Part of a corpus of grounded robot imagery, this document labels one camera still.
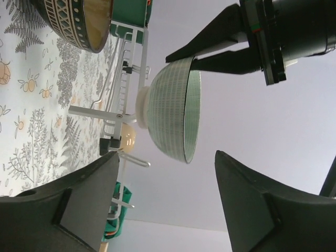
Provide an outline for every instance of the floral tablecloth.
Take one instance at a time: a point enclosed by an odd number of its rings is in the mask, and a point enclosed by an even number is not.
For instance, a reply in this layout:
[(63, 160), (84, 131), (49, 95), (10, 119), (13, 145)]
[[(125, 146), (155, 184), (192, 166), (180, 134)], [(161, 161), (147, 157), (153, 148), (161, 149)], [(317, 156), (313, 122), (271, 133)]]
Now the floral tablecloth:
[(102, 121), (68, 108), (90, 107), (112, 80), (115, 43), (110, 37), (100, 54), (82, 51), (59, 38), (29, 0), (0, 0), (0, 195), (15, 196), (99, 157)]

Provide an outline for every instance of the robotic arm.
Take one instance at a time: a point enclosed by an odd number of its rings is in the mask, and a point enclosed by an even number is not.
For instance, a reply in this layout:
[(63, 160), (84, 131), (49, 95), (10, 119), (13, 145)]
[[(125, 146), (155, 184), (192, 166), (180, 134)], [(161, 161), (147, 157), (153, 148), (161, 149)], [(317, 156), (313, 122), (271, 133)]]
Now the robotic arm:
[[(242, 42), (249, 47), (198, 58)], [(236, 75), (261, 70), (273, 85), (286, 80), (286, 65), (293, 60), (335, 47), (336, 0), (240, 0), (166, 62), (196, 56), (192, 70)]]

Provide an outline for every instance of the brown patterned bowl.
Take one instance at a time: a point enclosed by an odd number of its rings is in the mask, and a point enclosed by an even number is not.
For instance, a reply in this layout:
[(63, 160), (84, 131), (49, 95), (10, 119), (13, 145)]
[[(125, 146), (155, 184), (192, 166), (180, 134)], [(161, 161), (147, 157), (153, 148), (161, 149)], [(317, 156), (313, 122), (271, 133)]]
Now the brown patterned bowl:
[(30, 0), (44, 21), (70, 44), (99, 53), (108, 38), (113, 0)]

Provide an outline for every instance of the light green bowl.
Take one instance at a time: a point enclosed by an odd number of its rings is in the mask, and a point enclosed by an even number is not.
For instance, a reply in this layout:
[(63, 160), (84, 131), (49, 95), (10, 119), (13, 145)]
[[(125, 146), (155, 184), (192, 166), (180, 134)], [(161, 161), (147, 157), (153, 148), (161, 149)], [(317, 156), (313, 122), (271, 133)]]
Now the light green bowl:
[(137, 107), (143, 112), (136, 115), (163, 153), (188, 164), (195, 153), (201, 107), (201, 74), (190, 71), (192, 61), (186, 58), (163, 68), (150, 88), (139, 92)]

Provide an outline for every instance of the white dish rack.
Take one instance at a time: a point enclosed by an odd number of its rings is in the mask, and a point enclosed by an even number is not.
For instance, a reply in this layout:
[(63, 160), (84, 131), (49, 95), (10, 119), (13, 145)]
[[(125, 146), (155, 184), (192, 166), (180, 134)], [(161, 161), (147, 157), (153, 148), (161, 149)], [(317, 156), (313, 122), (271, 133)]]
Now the white dish rack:
[[(148, 30), (146, 27), (137, 27), (124, 23), (112, 21), (117, 26), (116, 35), (117, 43), (112, 56), (112, 63), (109, 67), (109, 72), (102, 88), (101, 95), (98, 100), (94, 101), (90, 108), (82, 108), (76, 106), (70, 106), (69, 113), (76, 114), (85, 117), (98, 118), (103, 120), (103, 136), (100, 138), (100, 155), (104, 155), (109, 151), (117, 151), (120, 158), (124, 159), (123, 167), (120, 177), (120, 190), (119, 195), (116, 195), (112, 199), (110, 213), (108, 219), (117, 219), (117, 230), (119, 228), (119, 216), (121, 207), (134, 208), (133, 205), (126, 204), (122, 201), (124, 191), (124, 179), (125, 179), (125, 167), (126, 162), (130, 161), (142, 167), (149, 167), (150, 163), (139, 159), (135, 156), (124, 153), (119, 150), (121, 142), (121, 128), (123, 123), (135, 123), (137, 121), (135, 114), (126, 114), (127, 99), (130, 86), (130, 78), (132, 74), (139, 74), (138, 91), (144, 87), (145, 80), (148, 79), (150, 73), (150, 67), (146, 65), (147, 62), (147, 50), (148, 50)], [(123, 38), (120, 38), (118, 34), (118, 27), (123, 26), (131, 28), (132, 32), (126, 33)], [(142, 55), (141, 64), (137, 66), (133, 63), (134, 51), (136, 46), (136, 37), (138, 32), (143, 32), (142, 43)], [(132, 36), (131, 41), (127, 41), (127, 35)], [(109, 82), (112, 69), (115, 64), (115, 59), (118, 59), (116, 70), (113, 76), (112, 83)], [(108, 92), (107, 103), (103, 111), (94, 109), (96, 104), (103, 101), (103, 96), (106, 93), (107, 87), (110, 87)]]

